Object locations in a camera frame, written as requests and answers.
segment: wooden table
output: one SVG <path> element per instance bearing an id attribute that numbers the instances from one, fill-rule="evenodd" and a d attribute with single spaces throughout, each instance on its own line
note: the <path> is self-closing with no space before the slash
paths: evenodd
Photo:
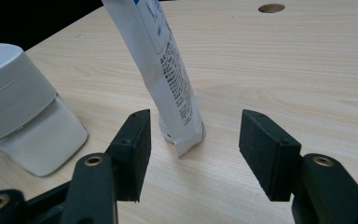
<path id="1" fill-rule="evenodd" d="M 180 159 L 105 8 L 27 54 L 89 131 L 60 170 L 39 178 L 0 153 L 0 189 L 27 199 L 71 179 L 105 151 L 132 112 L 150 108 L 152 155 L 140 203 L 118 203 L 120 223 L 293 223 L 270 203 L 239 152 L 241 111 L 264 113 L 302 144 L 339 160 L 358 183 L 358 1 L 294 1 L 261 13 L 255 0 L 179 0 L 162 7 L 197 95 L 207 137 Z"/>

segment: tube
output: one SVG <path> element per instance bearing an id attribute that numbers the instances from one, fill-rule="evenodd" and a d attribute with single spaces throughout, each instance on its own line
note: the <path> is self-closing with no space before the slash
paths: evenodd
<path id="1" fill-rule="evenodd" d="M 185 66 L 158 0 L 102 0 L 159 112 L 164 138 L 178 157 L 205 138 Z"/>

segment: white container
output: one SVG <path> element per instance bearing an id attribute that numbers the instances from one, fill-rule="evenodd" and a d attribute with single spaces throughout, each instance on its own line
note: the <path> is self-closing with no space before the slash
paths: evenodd
<path id="1" fill-rule="evenodd" d="M 0 150 L 43 176 L 63 165 L 87 136 L 25 52 L 0 44 Z"/>
<path id="2" fill-rule="evenodd" d="M 158 0 L 102 0 L 159 112 L 164 138 L 184 155 L 205 138 L 196 96 Z"/>

